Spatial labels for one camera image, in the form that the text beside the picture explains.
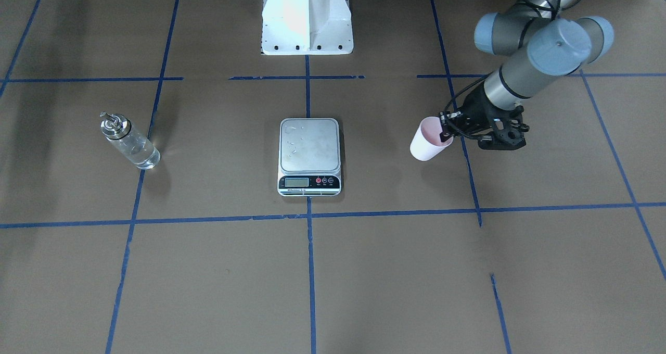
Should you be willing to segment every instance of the digital scale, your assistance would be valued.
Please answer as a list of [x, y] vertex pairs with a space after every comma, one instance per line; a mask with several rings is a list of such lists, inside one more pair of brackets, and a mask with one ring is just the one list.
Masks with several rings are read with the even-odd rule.
[[285, 197], [338, 195], [342, 190], [340, 126], [335, 119], [280, 124], [278, 192]]

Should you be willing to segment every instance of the plastic cup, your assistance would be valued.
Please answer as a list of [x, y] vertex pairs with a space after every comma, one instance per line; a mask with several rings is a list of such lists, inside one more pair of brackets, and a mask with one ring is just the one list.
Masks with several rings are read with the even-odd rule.
[[412, 156], [421, 161], [427, 161], [435, 157], [443, 149], [449, 147], [454, 138], [448, 138], [445, 142], [440, 139], [442, 124], [438, 117], [425, 117], [421, 121], [416, 134], [409, 146]]

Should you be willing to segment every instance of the scale platform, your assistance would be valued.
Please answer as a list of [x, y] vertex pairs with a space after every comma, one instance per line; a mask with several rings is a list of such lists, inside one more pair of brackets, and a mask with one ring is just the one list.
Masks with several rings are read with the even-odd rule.
[[342, 190], [340, 126], [335, 119], [284, 119], [280, 124], [278, 193], [338, 195]]

